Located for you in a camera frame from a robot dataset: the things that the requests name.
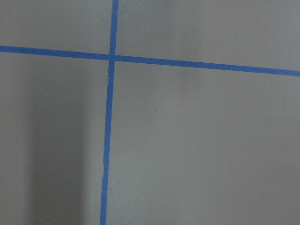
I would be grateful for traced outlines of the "blue tape line lengthwise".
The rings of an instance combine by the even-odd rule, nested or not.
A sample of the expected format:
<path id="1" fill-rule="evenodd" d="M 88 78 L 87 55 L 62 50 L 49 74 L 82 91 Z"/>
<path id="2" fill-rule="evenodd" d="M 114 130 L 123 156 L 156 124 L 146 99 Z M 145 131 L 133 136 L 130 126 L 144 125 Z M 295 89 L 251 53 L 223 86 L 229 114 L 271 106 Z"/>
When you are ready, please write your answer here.
<path id="1" fill-rule="evenodd" d="M 106 109 L 105 109 L 105 133 L 103 148 L 103 177 L 101 186 L 101 205 L 100 205 L 100 225 L 106 224 L 107 198 L 108 198 L 108 180 L 110 163 L 110 144 L 111 144 L 111 125 L 113 108 L 113 88 L 114 88 L 114 70 L 117 42 L 117 23 L 118 23 L 119 1 L 112 1 L 111 26 L 110 26 L 110 45 L 108 60 L 108 77 L 106 90 Z"/>

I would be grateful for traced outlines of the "blue tape line crosswise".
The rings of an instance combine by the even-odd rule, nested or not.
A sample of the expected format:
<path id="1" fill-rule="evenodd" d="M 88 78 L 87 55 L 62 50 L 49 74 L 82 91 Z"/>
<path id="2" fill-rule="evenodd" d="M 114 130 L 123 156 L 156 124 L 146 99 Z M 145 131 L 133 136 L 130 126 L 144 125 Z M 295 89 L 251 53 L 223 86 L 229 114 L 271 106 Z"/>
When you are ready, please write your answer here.
<path id="1" fill-rule="evenodd" d="M 89 59 L 89 60 L 106 60 L 106 61 L 113 60 L 117 62 L 142 63 L 142 64 L 153 64 L 153 65 L 164 65 L 164 66 L 188 67 L 188 68 L 204 68 L 204 69 L 250 72 L 250 73 L 272 74 L 272 75 L 288 75 L 288 76 L 296 76 L 296 77 L 300 76 L 300 72 L 298 70 L 252 67 L 252 66 L 195 62 L 195 61 L 184 61 L 184 60 L 145 58 L 145 57 L 123 56 L 123 55 L 112 56 L 109 54 L 102 54 L 102 53 L 51 50 L 51 49 L 28 48 L 28 47 L 17 47 L 17 46 L 6 46 L 6 45 L 2 45 L 0 47 L 0 51 L 4 53 L 32 54 L 32 55 L 79 58 L 79 59 Z"/>

